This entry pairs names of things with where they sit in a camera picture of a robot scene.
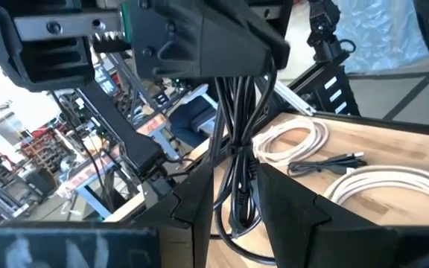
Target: black cable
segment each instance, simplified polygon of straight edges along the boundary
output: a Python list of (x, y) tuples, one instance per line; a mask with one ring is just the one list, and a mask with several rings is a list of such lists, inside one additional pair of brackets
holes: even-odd
[(195, 161), (193, 159), (188, 159), (188, 158), (181, 158), (181, 159), (166, 159), (165, 161), (167, 161), (168, 163), (172, 163), (172, 164), (181, 164), (183, 162), (191, 162), (191, 163), (195, 163)]
[(216, 119), (214, 122), (213, 136), (209, 139), (208, 150), (206, 151), (202, 164), (210, 161), (212, 165), (215, 165), (216, 156), (219, 153), (221, 142), (223, 141), (224, 133), (224, 117), (223, 108), (219, 106), (216, 111)]
[[(52, 98), (54, 99), (54, 101), (56, 102), (56, 104), (58, 105), (59, 109), (61, 110), (61, 112), (68, 117), (68, 113), (65, 109), (63, 109), (63, 105), (61, 104), (59, 98), (56, 95), (56, 92), (54, 90), (50, 91)], [(80, 142), (80, 146), (83, 148), (83, 150), (86, 152), (87, 156), (90, 158), (90, 161), (92, 162), (92, 164), (94, 165), (94, 169), (95, 172), (97, 174), (97, 179), (99, 181), (99, 183), (101, 184), (101, 188), (102, 188), (102, 195), (105, 196), (108, 206), (109, 206), (109, 210), (110, 211), (114, 211), (114, 206), (113, 206), (113, 202), (112, 202), (112, 197), (110, 196), (110, 193), (107, 193), (107, 190), (105, 188), (105, 184), (102, 181), (102, 176), (101, 176), (101, 172), (98, 170), (98, 166), (97, 163), (95, 162), (94, 156), (92, 156), (92, 154), (90, 153), (89, 149), (87, 148), (87, 146), (83, 143), (83, 139), (80, 137), (79, 133), (77, 132), (77, 127), (74, 125), (74, 123), (71, 120), (68, 120), (68, 123), (70, 125), (70, 127), (72, 128), (72, 130), (74, 130), (74, 136), (77, 138), (77, 141)]]
[(347, 44), (352, 46), (352, 49), (346, 50), (346, 52), (349, 54), (352, 54), (357, 50), (357, 45), (350, 39), (342, 39), (339, 41), (339, 43), (340, 43), (340, 45), (342, 45), (343, 43), (347, 43)]
[[(251, 182), (257, 179), (258, 161), (252, 153), (252, 135), (256, 121), (261, 116), (270, 99), (276, 83), (277, 70), (272, 61), (267, 88), (258, 105), (255, 105), (255, 87), (251, 77), (216, 78), (215, 84), (220, 98), (220, 108), (228, 129), (230, 159), (221, 182), (213, 209), (218, 234), (211, 239), (221, 239), (238, 254), (260, 264), (276, 265), (275, 259), (249, 252), (232, 241), (253, 230), (260, 222), (258, 207)], [(219, 131), (214, 138), (222, 138)], [(232, 233), (227, 234), (222, 221), (223, 202), (231, 196), (229, 224)]]
[(334, 174), (342, 176), (351, 172), (351, 170), (367, 165), (364, 160), (359, 159), (361, 156), (363, 156), (363, 153), (350, 153), (333, 156), (329, 159), (318, 162), (291, 162), (287, 166), (287, 174), (292, 178), (300, 178), (314, 172), (329, 170)]

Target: red object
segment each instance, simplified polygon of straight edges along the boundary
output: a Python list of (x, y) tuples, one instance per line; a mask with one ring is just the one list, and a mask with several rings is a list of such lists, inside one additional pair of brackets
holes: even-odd
[(34, 130), (34, 131), (31, 133), (31, 135), (32, 135), (34, 138), (39, 138), (39, 137), (41, 137), (42, 135), (46, 134), (47, 132), (48, 132), (48, 129), (47, 129), (47, 128), (40, 128), (40, 129), (38, 129), (38, 130)]
[(113, 80), (113, 83), (115, 83), (116, 85), (120, 84), (120, 79), (118, 78), (117, 73), (112, 74), (112, 80)]

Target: white cable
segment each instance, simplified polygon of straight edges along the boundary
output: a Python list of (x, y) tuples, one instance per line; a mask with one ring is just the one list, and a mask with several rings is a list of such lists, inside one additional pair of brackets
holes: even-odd
[[(310, 131), (307, 138), (295, 147), (280, 153), (271, 153), (271, 144), (283, 133), (296, 129)], [(290, 162), (301, 161), (315, 154), (328, 139), (328, 128), (321, 121), (299, 118), (286, 121), (271, 127), (265, 133), (252, 139), (252, 151), (261, 161), (275, 166), (289, 165)]]
[(71, 200), (64, 201), (63, 207), (60, 209), (60, 214), (61, 215), (66, 215), (68, 213), (71, 213), (71, 214), (74, 214), (74, 215), (77, 215), (77, 216), (82, 215), (82, 213), (80, 211), (78, 211), (78, 210), (67, 209), (68, 206), (71, 205), (71, 204), (72, 204)]
[(379, 187), (406, 188), (429, 195), (429, 172), (393, 165), (361, 167), (340, 177), (327, 188), (324, 196), (342, 205), (354, 194)]

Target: wooden desk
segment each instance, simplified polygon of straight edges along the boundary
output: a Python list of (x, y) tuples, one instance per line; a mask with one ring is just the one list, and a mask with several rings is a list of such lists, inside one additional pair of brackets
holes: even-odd
[(152, 120), (145, 123), (143, 126), (137, 129), (137, 132), (142, 135), (150, 135), (150, 133), (156, 130), (158, 127), (166, 123), (167, 118), (164, 115), (157, 115)]
[[(281, 114), (264, 128), (295, 118), (296, 115)], [(429, 135), (388, 130), (350, 124), (341, 121), (323, 120), (331, 131), (328, 143), (309, 160), (321, 160), (341, 153), (365, 152), (364, 159), (371, 165), (406, 165), (429, 170)], [(282, 135), (273, 145), (273, 151), (285, 150), (298, 144), (307, 133), (292, 131)], [(226, 162), (214, 170), (214, 192), (218, 192), (219, 184)], [(322, 194), (337, 178), (329, 172), (314, 173), (298, 179), (304, 186)], [(399, 188), (378, 188), (363, 192), (352, 197), (345, 204), (350, 211), (381, 225), (416, 225), (429, 224), (429, 196)], [(228, 222), (229, 200), (223, 204), (223, 221)], [(212, 233), (216, 233), (212, 224)], [(267, 239), (264, 224), (260, 224), (248, 235), (236, 240), (240, 246), (262, 255), (272, 256), (273, 253)], [(209, 268), (252, 268), (266, 267), (242, 258), (231, 251), (223, 241), (212, 241), (209, 244)]]

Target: cable connector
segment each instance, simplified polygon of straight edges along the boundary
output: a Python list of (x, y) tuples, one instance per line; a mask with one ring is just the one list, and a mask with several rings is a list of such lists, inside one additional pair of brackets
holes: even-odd
[(342, 176), (353, 172), (357, 168), (366, 166), (367, 162), (360, 159), (363, 155), (363, 152), (347, 153), (332, 156), (320, 162), (291, 162), (287, 167), (287, 174), (293, 178), (299, 178), (316, 171), (329, 170)]

